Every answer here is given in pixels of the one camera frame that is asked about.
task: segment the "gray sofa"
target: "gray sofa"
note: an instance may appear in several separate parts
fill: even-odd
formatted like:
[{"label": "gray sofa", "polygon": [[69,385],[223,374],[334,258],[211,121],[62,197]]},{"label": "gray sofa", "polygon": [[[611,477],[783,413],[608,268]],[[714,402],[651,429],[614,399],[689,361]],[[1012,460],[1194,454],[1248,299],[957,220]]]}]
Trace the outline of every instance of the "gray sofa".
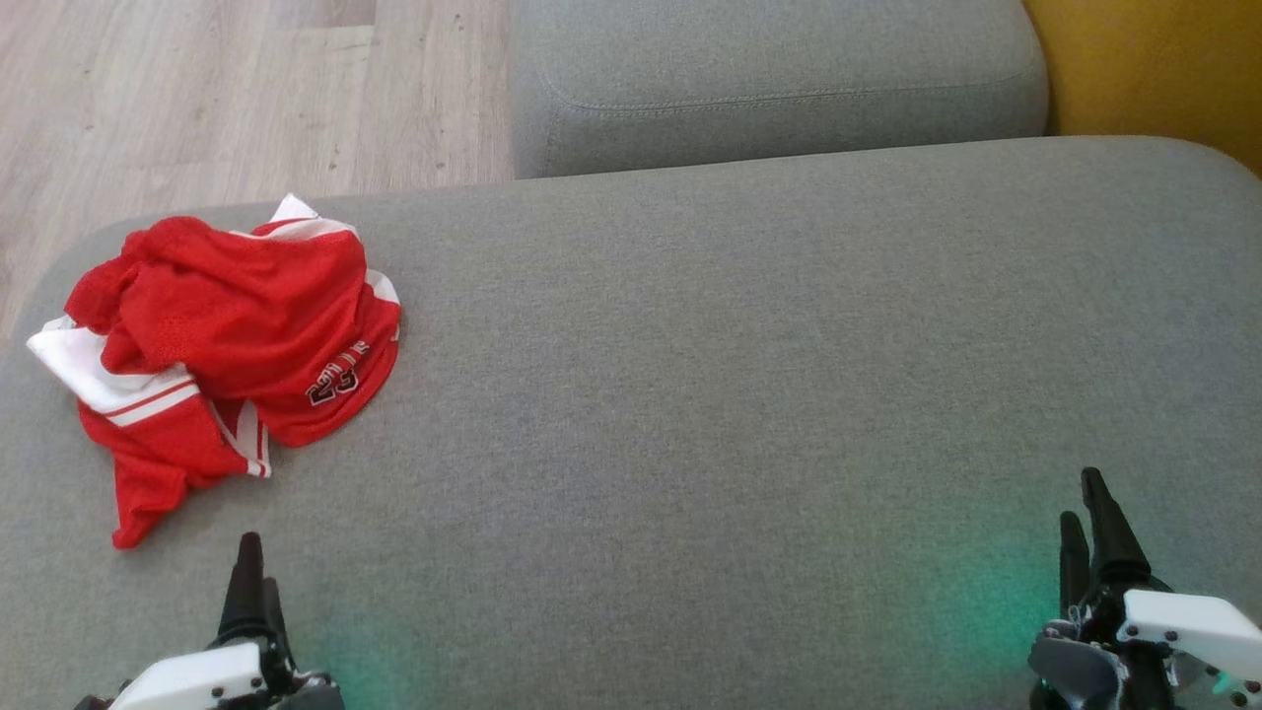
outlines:
[{"label": "gray sofa", "polygon": [[514,168],[549,177],[1041,135],[1020,0],[514,0]]},{"label": "gray sofa", "polygon": [[[694,64],[713,92],[654,86],[659,53],[764,47],[724,45],[699,21],[717,5],[678,5],[679,43],[622,68],[593,52],[572,66],[549,44],[558,15],[517,14],[541,23],[514,34],[521,174],[1041,131],[1036,44],[989,0],[938,23],[873,4],[862,26],[729,5],[815,49],[811,28],[843,32],[858,44],[825,64],[858,69],[838,86],[915,84],[852,50],[907,49],[920,83],[986,96],[843,92],[641,122],[548,107],[520,73],[531,57],[572,86],[613,77],[608,101],[796,81],[791,61],[745,57],[729,74]],[[625,49],[588,5],[551,6],[588,49]],[[668,6],[618,11],[642,38]],[[823,86],[800,78],[793,91]],[[810,130],[781,130],[799,117]],[[274,451],[273,479],[192,496],[138,550],[110,547],[111,465],[73,399],[20,344],[4,353],[0,707],[71,707],[202,648],[246,531],[298,661],[331,671],[352,710],[1023,707],[1085,465],[1169,584],[1262,618],[1262,182],[1219,153],[1020,137],[314,204],[358,226],[398,285],[394,375],[333,436]],[[271,207],[197,213],[242,228]],[[153,219],[66,253],[19,333]],[[1189,710],[1222,702],[1189,692]]]}]

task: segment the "white robot part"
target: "white robot part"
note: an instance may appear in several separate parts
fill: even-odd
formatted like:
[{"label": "white robot part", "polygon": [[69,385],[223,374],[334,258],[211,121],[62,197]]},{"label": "white robot part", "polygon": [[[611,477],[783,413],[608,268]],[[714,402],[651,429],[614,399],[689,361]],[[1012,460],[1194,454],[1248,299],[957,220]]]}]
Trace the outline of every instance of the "white robot part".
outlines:
[{"label": "white robot part", "polygon": [[1119,642],[1166,643],[1233,678],[1262,678],[1262,629],[1229,602],[1138,589],[1127,591],[1123,602]]},{"label": "white robot part", "polygon": [[225,646],[165,658],[131,681],[110,710],[207,710],[220,700],[257,692],[259,647]]}]

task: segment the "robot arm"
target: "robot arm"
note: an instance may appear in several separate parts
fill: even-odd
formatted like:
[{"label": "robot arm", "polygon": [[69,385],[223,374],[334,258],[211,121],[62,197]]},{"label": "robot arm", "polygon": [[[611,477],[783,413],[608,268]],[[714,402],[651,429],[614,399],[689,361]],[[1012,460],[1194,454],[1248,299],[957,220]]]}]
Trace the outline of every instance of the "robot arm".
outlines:
[{"label": "robot arm", "polygon": [[345,710],[327,675],[294,665],[276,581],[262,576],[257,533],[241,537],[209,648],[159,661],[114,700],[85,697],[76,710]]},{"label": "robot arm", "polygon": [[1095,555],[1078,517],[1060,522],[1060,607],[1030,652],[1031,710],[1175,710],[1208,671],[1237,707],[1262,706],[1262,631],[1230,603],[1175,594],[1152,575],[1100,473],[1083,472]]}]

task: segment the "sofa seat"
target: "sofa seat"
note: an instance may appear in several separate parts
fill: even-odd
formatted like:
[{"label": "sofa seat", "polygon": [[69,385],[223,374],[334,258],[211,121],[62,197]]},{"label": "sofa seat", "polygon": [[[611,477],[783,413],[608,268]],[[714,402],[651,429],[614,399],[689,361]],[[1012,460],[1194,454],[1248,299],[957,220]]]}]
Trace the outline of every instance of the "sofa seat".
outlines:
[{"label": "sofa seat", "polygon": [[[1087,465],[1160,576],[1262,619],[1262,182],[1219,153],[1022,139],[314,206],[398,286],[394,375],[134,551],[72,397],[4,354],[4,706],[204,647],[259,531],[299,663],[357,710],[1021,707]],[[66,253],[21,332],[151,221]]]}]

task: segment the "fabric seam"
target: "fabric seam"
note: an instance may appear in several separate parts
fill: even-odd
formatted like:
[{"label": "fabric seam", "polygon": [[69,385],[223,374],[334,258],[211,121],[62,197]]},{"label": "fabric seam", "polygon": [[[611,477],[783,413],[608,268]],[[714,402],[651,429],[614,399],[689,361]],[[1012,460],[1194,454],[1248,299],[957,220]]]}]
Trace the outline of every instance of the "fabric seam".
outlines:
[{"label": "fabric seam", "polygon": [[974,83],[957,83],[957,84],[909,84],[909,86],[895,86],[895,87],[882,87],[882,88],[857,88],[857,90],[843,90],[843,88],[820,88],[815,91],[804,91],[795,93],[761,93],[761,95],[745,95],[745,96],[723,96],[717,98],[703,98],[698,101],[664,101],[655,103],[586,103],[582,101],[575,101],[569,98],[564,93],[557,90],[548,73],[544,71],[539,62],[533,62],[536,68],[536,76],[540,83],[558,102],[560,102],[567,108],[574,111],[583,111],[591,113],[601,112],[627,112],[627,113],[671,113],[671,112],[688,112],[688,111],[707,111],[707,110],[722,110],[727,107],[745,107],[751,105],[781,105],[781,103],[800,103],[806,101],[828,101],[834,98],[847,98],[847,97],[870,97],[882,93],[946,93],[953,91],[973,92],[978,90],[986,90],[997,87],[1005,83],[1010,83],[1017,79],[1022,79],[1035,73],[1039,68],[1036,59],[1031,58],[1026,67],[1020,72],[1001,77],[997,79],[974,82]]},{"label": "fabric seam", "polygon": [[[545,92],[550,93],[551,92],[551,87],[548,86],[548,79],[546,79],[546,77],[543,73],[544,68],[539,64],[539,62],[534,61],[534,57],[531,57],[530,63],[531,63],[531,68],[534,69],[531,73],[535,74],[535,81],[539,82],[540,87],[543,87],[543,90]],[[554,137],[554,132],[555,132],[554,129],[557,127],[557,120],[558,119],[560,119],[560,111],[558,111],[557,107],[553,105],[553,102],[549,101],[548,102],[548,121],[546,121],[548,127],[544,129],[544,168],[543,168],[543,174],[545,174],[545,175],[549,174],[550,170],[551,170],[553,137]]]}]

